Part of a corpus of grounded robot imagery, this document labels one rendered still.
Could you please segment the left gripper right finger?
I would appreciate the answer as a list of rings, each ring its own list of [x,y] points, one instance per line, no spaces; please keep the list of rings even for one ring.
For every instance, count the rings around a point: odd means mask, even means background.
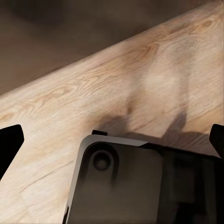
[[[213,124],[209,141],[224,162],[224,126]]]

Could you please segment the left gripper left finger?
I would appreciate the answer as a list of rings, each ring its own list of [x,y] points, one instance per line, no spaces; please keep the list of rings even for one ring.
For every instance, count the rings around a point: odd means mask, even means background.
[[[24,142],[20,124],[0,129],[0,180]]]

